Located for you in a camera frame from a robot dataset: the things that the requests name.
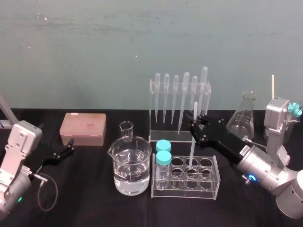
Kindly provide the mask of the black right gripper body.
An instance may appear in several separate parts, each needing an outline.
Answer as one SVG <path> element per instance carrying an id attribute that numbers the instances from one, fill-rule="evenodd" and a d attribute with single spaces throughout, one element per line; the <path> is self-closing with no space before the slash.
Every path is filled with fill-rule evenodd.
<path id="1" fill-rule="evenodd" d="M 229 132 L 222 118 L 212 118 L 213 120 L 204 125 L 202 132 L 207 139 L 206 144 L 198 145 L 200 148 L 211 147 L 222 154 L 233 164 L 238 164 L 243 159 L 240 152 L 245 148 L 246 143 Z"/>

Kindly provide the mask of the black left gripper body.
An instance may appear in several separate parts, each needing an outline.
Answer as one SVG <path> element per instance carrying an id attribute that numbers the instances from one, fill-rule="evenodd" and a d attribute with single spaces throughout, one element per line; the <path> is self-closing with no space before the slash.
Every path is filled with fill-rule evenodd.
<path id="1" fill-rule="evenodd" d="M 25 167 L 31 172 L 38 172 L 44 166 L 55 165 L 54 152 L 48 144 L 39 142 L 37 148 L 26 157 Z"/>

